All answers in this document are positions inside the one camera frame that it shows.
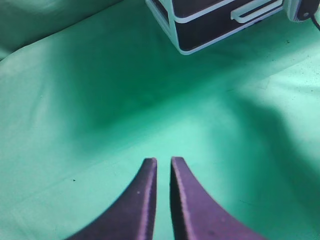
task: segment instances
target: black cable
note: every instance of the black cable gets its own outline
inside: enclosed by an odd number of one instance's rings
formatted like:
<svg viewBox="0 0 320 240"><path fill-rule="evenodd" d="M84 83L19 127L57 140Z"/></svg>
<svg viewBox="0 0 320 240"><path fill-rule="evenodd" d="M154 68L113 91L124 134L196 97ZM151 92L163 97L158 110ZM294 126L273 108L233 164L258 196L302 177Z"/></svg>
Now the black cable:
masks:
<svg viewBox="0 0 320 240"><path fill-rule="evenodd" d="M313 15L311 17L311 20L312 20L313 24L315 25L315 27L320 31L320 24L317 22L317 19L316 19L315 15Z"/></svg>

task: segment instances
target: wrinkled fabric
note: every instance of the wrinkled fabric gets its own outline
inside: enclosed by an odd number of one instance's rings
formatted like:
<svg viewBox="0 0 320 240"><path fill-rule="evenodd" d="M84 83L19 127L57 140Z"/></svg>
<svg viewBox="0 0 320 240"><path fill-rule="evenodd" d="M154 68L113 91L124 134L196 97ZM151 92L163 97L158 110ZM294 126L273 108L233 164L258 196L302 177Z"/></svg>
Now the wrinkled fabric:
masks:
<svg viewBox="0 0 320 240"><path fill-rule="evenodd" d="M0 62L0 239L62 240L171 156L270 240L320 234L320 34L283 12L190 56L125 0Z"/></svg>
<svg viewBox="0 0 320 240"><path fill-rule="evenodd" d="M75 24L121 0L0 1L0 61L17 49Z"/></svg>

